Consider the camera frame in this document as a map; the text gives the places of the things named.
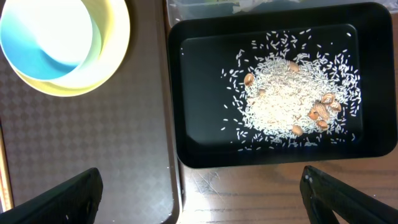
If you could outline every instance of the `table surface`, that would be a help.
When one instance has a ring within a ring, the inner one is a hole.
[[[392,20],[397,55],[398,14],[392,15]],[[398,68],[398,56],[394,62]],[[181,165],[185,203],[180,223],[309,223],[299,189],[306,165],[398,208],[397,160],[395,148],[390,154],[374,159],[216,169],[190,169]]]

